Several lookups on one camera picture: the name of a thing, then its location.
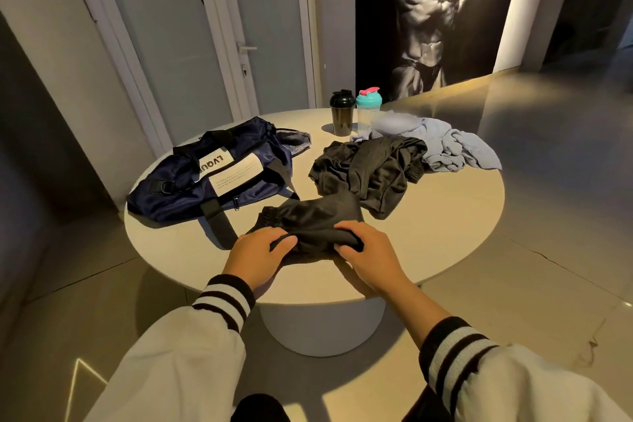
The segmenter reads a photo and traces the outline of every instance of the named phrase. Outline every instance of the white jacket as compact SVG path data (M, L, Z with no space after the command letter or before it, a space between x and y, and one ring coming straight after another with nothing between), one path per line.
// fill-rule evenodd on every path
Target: white jacket
M254 305L241 279L211 279L193 307L138 339L86 422L228 422L246 357L239 331ZM431 330L420 367L457 421L630 421L588 378L525 347L499 347L458 317Z

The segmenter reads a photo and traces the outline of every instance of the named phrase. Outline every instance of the tabletop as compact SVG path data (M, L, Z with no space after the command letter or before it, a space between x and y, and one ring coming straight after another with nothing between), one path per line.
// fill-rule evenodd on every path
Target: tabletop
M312 147L293 159L292 183L301 200L318 198L317 187L308 178L312 163L332 141L349 139L331 133L330 109L293 110L261 117L276 127L312 135ZM144 179L162 158L138 180ZM466 166L459 172L426 173L417 184L409 183L403 199L386 220L373 218L365 209L363 216L365 222L389 235L408 278L419 283L447 270L485 241L501 217L504 199L498 170ZM263 207L279 206L285 200L275 195L240 210L227 210L226 215L235 232L243 234L255 225ZM126 210L124 221L138 254L167 278L193 290L201 291L226 263L228 250L210 242L203 223L197 219L155 227L141 223ZM334 258L283 267L258 302L333 304L372 296L351 267Z

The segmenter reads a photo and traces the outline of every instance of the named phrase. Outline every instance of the door handle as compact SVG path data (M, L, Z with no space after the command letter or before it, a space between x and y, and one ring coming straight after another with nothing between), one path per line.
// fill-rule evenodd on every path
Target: door handle
M239 53L248 53L250 50L257 50L257 47L249 47L248 45L244 45L241 42L237 43L237 51Z

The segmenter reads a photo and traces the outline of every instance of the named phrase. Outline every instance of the white table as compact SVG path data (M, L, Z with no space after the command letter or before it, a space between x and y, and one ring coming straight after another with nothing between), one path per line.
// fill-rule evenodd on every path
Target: white table
M328 124L332 130L330 109L295 110L263 118L279 128L312 135L312 148L294 159L292 182L301 200L318 198L317 187L308 178L312 163L333 140L347 139L326 131ZM255 225L263 207L278 206L285 200L276 195L226 214L235 232L243 234ZM447 270L485 241L501 217L503 203L498 170L466 167L457 173L425 174L417 184L410 183L386 220L374 219L365 209L363 216L389 235L405 273L419 283ZM210 242L204 223L191 220L152 228L125 212L125 229L140 256L161 274L197 291L222 271L228 256L228 251ZM299 354L321 357L362 344L376 330L384 312L384 301L341 260L283 267L257 302L267 329L282 345Z

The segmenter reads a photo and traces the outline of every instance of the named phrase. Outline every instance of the black and white striped cuff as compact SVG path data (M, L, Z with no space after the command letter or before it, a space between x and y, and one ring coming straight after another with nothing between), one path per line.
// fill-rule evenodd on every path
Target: black and white striped cuff
M229 330L240 332L255 305L253 291L240 277L216 275L192 304L196 310L220 314Z
M431 389L455 416L464 381L479 370L479 360L497 345L459 317L431 329L420 349L420 368Z

